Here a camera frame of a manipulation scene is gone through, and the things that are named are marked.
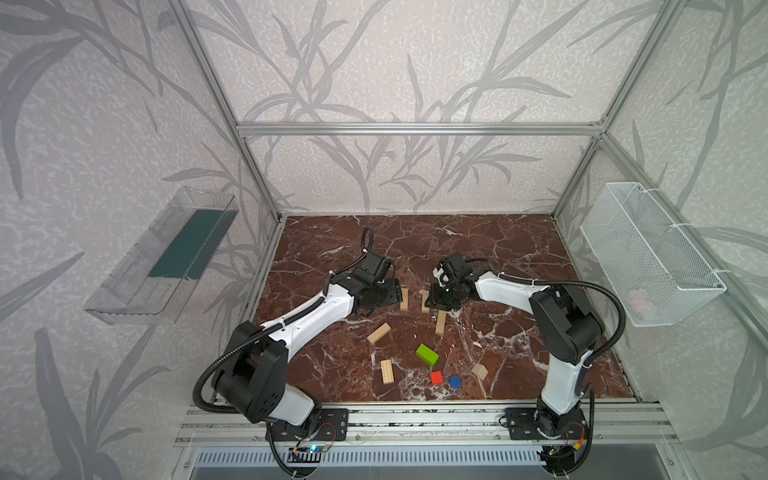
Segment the plain wood block two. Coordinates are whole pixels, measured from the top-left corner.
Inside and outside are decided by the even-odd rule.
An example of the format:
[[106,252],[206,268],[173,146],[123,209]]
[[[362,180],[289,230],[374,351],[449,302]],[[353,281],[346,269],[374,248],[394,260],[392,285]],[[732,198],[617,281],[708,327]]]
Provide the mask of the plain wood block two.
[[409,307],[409,290],[407,288],[401,289],[402,299],[400,302],[400,310],[407,311]]

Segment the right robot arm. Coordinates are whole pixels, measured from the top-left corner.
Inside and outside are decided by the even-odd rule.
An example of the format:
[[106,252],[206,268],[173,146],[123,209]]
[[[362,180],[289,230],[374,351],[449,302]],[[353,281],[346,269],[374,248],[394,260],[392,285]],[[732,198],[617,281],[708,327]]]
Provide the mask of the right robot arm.
[[[539,417],[550,423],[570,421],[576,413],[587,371],[621,339],[627,312],[610,289],[581,280],[539,280],[508,275],[492,266],[451,254],[433,269],[425,305],[457,311],[469,301],[499,303],[531,314],[549,352],[545,386],[537,399]],[[607,298],[617,314],[613,334],[603,344],[604,325],[586,292]]]

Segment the plain wood block four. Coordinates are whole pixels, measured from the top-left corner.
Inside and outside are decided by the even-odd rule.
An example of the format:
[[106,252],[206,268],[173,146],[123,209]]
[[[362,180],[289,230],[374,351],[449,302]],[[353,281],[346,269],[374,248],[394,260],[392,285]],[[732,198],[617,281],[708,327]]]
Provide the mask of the plain wood block four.
[[371,345],[375,345],[391,332],[391,326],[388,323],[384,323],[379,326],[375,331],[367,336],[367,341]]

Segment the plain wood block three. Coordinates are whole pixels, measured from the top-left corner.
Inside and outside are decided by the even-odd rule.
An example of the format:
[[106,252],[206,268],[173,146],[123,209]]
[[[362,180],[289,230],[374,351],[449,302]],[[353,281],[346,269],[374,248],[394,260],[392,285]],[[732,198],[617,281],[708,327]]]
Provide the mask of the plain wood block three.
[[443,335],[445,332],[445,326],[446,326],[446,320],[447,320],[447,312],[444,310],[439,310],[437,314],[437,320],[436,320],[436,326],[435,326],[435,333],[437,335]]

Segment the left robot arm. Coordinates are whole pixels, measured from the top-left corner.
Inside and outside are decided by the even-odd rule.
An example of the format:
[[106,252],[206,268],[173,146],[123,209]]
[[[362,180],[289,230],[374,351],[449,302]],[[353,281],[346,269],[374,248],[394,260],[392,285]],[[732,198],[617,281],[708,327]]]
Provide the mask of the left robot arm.
[[362,311],[402,301],[393,261],[364,251],[349,266],[329,273],[321,291],[292,311],[260,325],[240,324],[225,351],[192,390],[194,405],[214,414],[240,414],[249,422],[283,421],[314,430],[320,403],[287,381],[291,360],[330,326]]

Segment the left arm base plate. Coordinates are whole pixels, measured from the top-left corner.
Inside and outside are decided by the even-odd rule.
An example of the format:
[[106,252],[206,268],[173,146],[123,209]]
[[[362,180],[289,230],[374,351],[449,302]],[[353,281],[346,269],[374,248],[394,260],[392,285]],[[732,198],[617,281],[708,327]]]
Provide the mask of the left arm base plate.
[[323,442],[343,441],[347,436],[349,426],[348,409],[321,408],[313,411],[308,419],[296,426],[284,420],[267,423],[267,429],[273,440],[298,441],[312,439]]

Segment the green block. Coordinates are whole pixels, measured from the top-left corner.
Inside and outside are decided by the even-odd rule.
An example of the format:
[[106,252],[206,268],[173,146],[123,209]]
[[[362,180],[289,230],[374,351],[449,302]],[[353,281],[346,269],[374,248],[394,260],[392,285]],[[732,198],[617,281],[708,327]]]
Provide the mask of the green block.
[[434,367],[437,362],[439,361],[439,354],[436,353],[434,350],[426,346],[425,344],[420,344],[416,350],[417,357],[425,362],[430,367]]

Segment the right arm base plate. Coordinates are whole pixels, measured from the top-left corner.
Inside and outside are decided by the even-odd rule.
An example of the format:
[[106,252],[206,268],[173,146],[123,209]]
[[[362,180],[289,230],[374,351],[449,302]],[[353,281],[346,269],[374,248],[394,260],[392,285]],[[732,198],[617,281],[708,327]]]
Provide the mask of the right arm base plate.
[[548,407],[513,407],[504,410],[501,425],[512,440],[566,441],[584,440],[589,421],[579,406],[565,414]]

